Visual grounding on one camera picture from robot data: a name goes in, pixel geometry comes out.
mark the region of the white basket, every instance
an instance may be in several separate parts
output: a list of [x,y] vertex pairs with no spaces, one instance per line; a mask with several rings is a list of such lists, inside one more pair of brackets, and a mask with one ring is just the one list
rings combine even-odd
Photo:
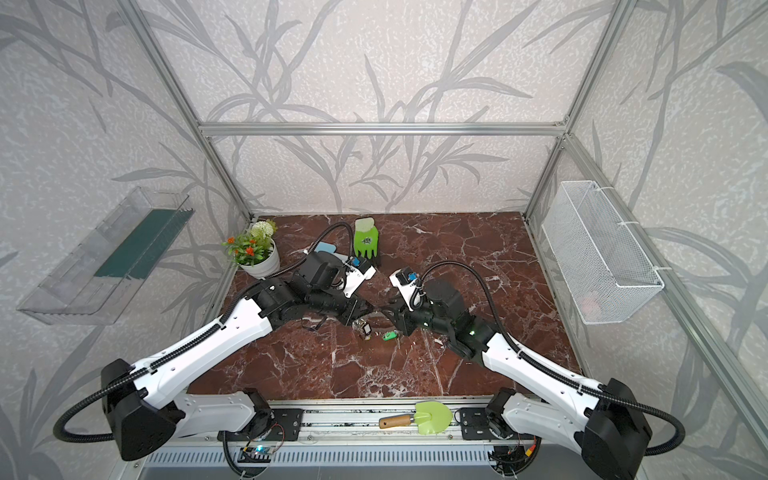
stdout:
[[561,182],[541,227],[584,323],[623,322],[664,288],[593,181]]

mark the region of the wooden handle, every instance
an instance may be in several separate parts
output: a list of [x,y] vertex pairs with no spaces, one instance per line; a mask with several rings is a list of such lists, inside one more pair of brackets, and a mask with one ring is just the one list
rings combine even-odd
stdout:
[[379,420],[380,429],[388,429],[390,427],[407,427],[413,423],[413,415],[398,415],[394,417],[386,417]]

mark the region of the leaf pattern wallpaper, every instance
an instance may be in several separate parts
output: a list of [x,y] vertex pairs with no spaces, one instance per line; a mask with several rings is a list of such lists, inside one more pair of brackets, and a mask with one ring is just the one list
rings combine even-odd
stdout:
[[[204,121],[487,122],[562,120],[614,2],[140,5]],[[214,143],[253,211],[339,213],[521,210],[554,140]]]
[[[674,271],[768,392],[768,2],[638,2],[576,135]],[[768,478],[768,459],[672,312],[654,298],[625,323],[585,326],[541,232],[567,155],[532,225],[564,321],[595,378],[626,379],[687,428],[650,478]],[[669,432],[652,425],[659,436]]]
[[[245,225],[115,4],[0,2],[0,477],[107,478],[111,443],[55,441],[65,406],[101,368],[196,329]],[[184,192],[185,229],[111,326],[48,326],[19,302],[137,185]],[[103,432],[100,409],[72,422]]]

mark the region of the red marble surface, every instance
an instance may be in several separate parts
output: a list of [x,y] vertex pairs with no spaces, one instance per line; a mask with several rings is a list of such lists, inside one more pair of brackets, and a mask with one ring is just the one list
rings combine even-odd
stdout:
[[[275,242],[282,265],[301,257],[328,225],[353,224],[353,215],[275,217]],[[544,274],[534,255],[522,218],[503,214],[386,214],[373,215],[379,229],[379,272],[358,290],[374,305],[397,294],[389,274],[410,265],[416,272],[439,260],[472,265],[488,282],[498,313],[509,332],[526,346],[558,364],[580,371],[554,307]],[[348,250],[344,229],[326,242]],[[437,269],[462,292],[474,313],[492,319],[475,278],[452,267]],[[229,295],[252,283],[238,272]],[[329,399],[372,396],[491,395],[510,379],[467,362],[425,330],[385,342],[394,328],[383,317],[371,319],[374,335],[360,339],[352,329],[319,318],[288,323],[276,332],[243,347],[203,374],[190,393],[228,393],[257,389],[267,400]]]

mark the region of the white flower pot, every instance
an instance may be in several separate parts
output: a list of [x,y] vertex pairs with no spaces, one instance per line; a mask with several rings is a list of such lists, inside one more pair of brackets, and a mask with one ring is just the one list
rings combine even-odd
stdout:
[[248,275],[258,279],[280,270],[280,255],[277,253],[277,245],[275,245],[274,240],[272,240],[272,253],[266,260],[256,265],[240,265],[240,268]]

